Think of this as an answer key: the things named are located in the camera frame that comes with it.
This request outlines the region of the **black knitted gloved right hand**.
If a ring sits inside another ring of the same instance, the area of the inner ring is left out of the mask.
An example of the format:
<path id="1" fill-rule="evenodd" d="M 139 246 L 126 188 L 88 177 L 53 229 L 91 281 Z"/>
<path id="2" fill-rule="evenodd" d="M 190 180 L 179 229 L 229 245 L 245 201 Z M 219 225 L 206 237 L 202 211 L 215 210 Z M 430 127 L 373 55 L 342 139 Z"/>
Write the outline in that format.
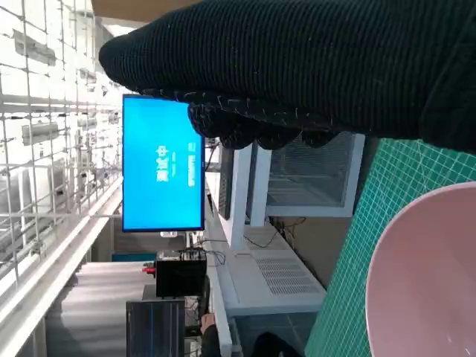
<path id="1" fill-rule="evenodd" d="M 475 152 L 473 1 L 201 1 L 99 60 L 229 149 L 352 132 Z"/>

